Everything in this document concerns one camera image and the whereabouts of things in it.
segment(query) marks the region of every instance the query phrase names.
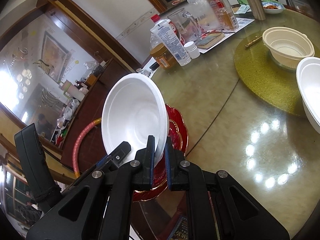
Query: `decorative wall border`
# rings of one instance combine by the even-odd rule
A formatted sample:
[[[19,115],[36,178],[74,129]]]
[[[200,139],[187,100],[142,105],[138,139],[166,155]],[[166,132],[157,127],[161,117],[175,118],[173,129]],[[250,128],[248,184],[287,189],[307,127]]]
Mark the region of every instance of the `decorative wall border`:
[[[141,24],[145,23],[147,20],[151,18],[151,16],[157,14],[158,11],[156,8],[152,8],[151,10],[147,11],[144,15],[140,18],[135,20],[128,28],[126,28],[121,34],[116,37],[117,41],[122,41],[126,36],[128,36],[132,31],[138,28]]]

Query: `notebook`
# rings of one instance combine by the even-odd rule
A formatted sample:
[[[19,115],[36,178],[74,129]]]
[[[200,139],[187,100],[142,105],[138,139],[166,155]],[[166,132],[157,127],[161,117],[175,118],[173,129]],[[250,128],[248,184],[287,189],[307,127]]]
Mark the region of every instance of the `notebook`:
[[[196,45],[199,49],[208,49],[224,38],[223,33],[210,33],[202,38]]]

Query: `cream plastic bowl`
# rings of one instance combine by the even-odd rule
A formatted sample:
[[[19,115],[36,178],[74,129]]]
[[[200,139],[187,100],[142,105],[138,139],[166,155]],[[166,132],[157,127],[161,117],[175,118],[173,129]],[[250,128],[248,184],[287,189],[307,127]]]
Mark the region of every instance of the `cream plastic bowl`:
[[[306,116],[320,133],[320,58],[307,57],[300,61],[296,77]]]
[[[156,84],[145,75],[132,73],[121,78],[111,89],[102,111],[102,139],[110,154],[123,141],[131,152],[122,161],[134,160],[136,152],[155,137],[155,166],[160,161],[169,132],[169,118]]]
[[[315,49],[303,33],[286,27],[273,27],[265,30],[263,43],[273,57],[281,64],[295,70],[305,57],[313,57]]]

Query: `green cloth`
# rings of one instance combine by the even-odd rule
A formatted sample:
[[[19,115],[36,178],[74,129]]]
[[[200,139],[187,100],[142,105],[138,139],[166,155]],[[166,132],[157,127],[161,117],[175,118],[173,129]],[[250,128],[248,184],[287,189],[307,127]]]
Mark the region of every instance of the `green cloth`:
[[[279,3],[279,4],[282,4],[280,2],[278,2],[277,0],[262,0],[263,2],[274,2],[274,3]]]

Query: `metal screw head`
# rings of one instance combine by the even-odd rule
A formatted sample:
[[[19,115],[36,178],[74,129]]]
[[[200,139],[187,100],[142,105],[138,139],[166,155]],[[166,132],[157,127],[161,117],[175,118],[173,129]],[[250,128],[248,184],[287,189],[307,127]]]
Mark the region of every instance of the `metal screw head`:
[[[131,165],[132,167],[137,167],[137,166],[140,165],[140,162],[137,161],[137,160],[133,160],[133,161],[130,161],[130,165]]]
[[[180,165],[181,165],[182,167],[188,167],[188,166],[190,166],[190,162],[188,162],[188,161],[181,161],[181,162],[180,162]]]
[[[101,171],[94,171],[94,172],[92,173],[92,177],[94,177],[95,179],[100,178],[101,175],[102,175],[102,172],[101,172]]]
[[[218,176],[220,178],[226,178],[228,176],[228,173],[226,171],[219,171]]]

